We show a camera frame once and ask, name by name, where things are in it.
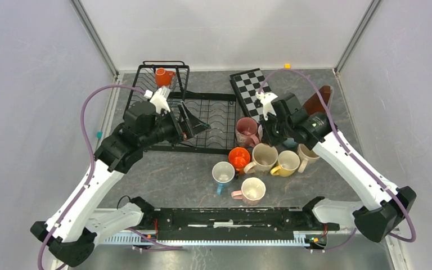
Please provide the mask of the orange cup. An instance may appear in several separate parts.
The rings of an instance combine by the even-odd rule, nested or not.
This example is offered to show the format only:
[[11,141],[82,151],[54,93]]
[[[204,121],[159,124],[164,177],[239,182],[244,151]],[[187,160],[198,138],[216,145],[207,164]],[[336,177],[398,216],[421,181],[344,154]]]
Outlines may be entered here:
[[228,154],[229,163],[235,168],[238,176],[244,174],[244,167],[251,161],[250,153],[243,147],[236,147]]

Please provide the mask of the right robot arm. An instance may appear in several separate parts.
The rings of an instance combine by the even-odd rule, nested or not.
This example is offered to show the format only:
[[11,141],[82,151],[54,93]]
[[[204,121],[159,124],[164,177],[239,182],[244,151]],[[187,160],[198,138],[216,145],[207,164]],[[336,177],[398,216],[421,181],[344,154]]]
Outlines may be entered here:
[[258,93],[262,105],[262,141],[271,146],[292,138],[330,164],[359,197],[358,202],[314,199],[302,215],[303,224],[316,230],[324,223],[355,227],[367,239],[380,242],[402,221],[416,238],[409,211],[417,194],[409,186],[398,187],[371,166],[345,139],[327,111],[308,114],[292,93],[278,97]]

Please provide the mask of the yellow cup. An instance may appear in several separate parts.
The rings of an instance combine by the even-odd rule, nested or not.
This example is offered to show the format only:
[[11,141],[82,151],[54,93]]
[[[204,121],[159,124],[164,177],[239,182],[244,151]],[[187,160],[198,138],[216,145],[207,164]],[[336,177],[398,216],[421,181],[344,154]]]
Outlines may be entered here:
[[270,171],[273,176],[288,177],[300,166],[300,157],[293,151],[283,151],[278,155],[277,164]]

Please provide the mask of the blue cup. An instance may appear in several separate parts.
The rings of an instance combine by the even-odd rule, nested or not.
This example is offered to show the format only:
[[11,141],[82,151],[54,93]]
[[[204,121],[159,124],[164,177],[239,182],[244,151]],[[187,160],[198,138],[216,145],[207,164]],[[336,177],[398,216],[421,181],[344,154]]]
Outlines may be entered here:
[[228,187],[235,177],[235,169],[233,165],[226,161],[221,161],[213,166],[211,171],[213,179],[217,182],[217,195],[221,195],[222,191]]

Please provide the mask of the orange mug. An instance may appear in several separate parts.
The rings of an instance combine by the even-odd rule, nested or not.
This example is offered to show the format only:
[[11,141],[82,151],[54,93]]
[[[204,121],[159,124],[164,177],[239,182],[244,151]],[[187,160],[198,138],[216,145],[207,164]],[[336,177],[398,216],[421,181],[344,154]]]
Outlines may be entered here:
[[174,71],[166,70],[162,67],[155,71],[155,83],[160,88],[163,86],[169,86],[172,83],[173,77],[176,75]]

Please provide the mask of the pale pink mug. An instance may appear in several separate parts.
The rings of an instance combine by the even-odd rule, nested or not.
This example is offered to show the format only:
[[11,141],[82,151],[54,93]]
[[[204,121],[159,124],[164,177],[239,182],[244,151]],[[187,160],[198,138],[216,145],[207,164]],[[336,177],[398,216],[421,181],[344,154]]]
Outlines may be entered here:
[[246,205],[257,205],[266,194],[264,182],[256,177],[247,178],[243,181],[240,190],[233,191],[233,199],[242,200]]

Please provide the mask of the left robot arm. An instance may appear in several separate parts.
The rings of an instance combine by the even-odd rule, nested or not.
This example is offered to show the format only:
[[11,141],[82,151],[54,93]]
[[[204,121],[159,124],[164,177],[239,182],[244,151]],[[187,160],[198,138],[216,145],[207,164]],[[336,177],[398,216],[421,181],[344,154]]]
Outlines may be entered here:
[[47,221],[32,225],[31,233],[55,258],[76,267],[110,236],[127,228],[153,225],[153,212],[135,202],[97,221],[89,219],[108,191],[142,159],[145,149],[163,141],[175,145],[210,129],[183,102],[177,106],[179,113],[174,115],[149,101],[134,103],[125,111],[123,122],[91,153],[88,171],[64,205]]

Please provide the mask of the cream mug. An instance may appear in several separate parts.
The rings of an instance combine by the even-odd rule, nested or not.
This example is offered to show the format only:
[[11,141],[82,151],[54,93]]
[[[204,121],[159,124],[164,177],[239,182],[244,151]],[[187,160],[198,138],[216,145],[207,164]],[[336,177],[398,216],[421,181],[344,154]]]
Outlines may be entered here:
[[251,162],[244,167],[244,173],[266,175],[273,168],[277,159],[278,151],[275,147],[265,143],[257,144],[253,148]]

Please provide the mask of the pink floral mug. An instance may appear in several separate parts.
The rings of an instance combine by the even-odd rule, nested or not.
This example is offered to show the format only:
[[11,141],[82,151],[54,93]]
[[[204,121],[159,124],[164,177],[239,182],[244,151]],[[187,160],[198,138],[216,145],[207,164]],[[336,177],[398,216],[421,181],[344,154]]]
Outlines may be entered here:
[[236,123],[235,136],[237,145],[243,148],[254,147],[260,143],[258,123],[250,117],[243,117]]

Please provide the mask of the light blue mug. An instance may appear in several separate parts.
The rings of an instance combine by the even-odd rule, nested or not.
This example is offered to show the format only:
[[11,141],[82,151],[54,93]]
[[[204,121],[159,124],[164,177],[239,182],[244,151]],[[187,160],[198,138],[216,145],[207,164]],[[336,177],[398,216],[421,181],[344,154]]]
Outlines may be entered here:
[[287,149],[295,149],[298,146],[298,143],[295,142],[292,138],[288,138],[282,143]]

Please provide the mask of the tan tall cup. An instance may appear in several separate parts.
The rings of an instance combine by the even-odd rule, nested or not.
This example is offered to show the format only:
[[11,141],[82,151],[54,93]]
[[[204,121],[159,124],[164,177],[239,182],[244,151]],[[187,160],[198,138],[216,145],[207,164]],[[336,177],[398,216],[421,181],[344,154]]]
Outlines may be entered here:
[[300,159],[300,165],[298,168],[299,173],[304,172],[309,164],[315,163],[320,158],[319,155],[307,148],[304,144],[298,145],[297,154]]

